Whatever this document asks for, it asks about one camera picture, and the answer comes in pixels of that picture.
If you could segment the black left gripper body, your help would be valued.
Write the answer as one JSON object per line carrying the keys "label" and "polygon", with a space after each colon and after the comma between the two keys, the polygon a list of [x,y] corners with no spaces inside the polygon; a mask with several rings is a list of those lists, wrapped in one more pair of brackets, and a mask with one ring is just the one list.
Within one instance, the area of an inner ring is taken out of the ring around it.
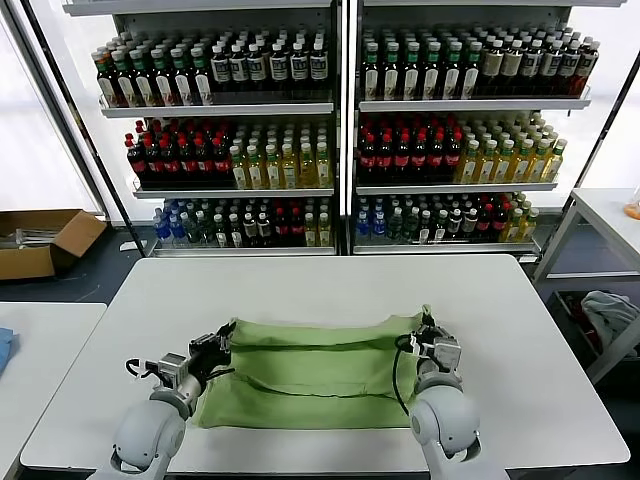
{"label": "black left gripper body", "polygon": [[217,344],[189,347],[188,372],[197,380],[213,380],[231,373],[231,352]]}

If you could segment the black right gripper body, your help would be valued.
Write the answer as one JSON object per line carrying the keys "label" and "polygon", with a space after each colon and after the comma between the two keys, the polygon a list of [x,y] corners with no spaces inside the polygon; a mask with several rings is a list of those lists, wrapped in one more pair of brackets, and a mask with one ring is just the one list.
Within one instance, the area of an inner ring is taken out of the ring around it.
{"label": "black right gripper body", "polygon": [[413,333],[412,354],[423,359],[436,360],[435,343],[440,338],[437,333]]}

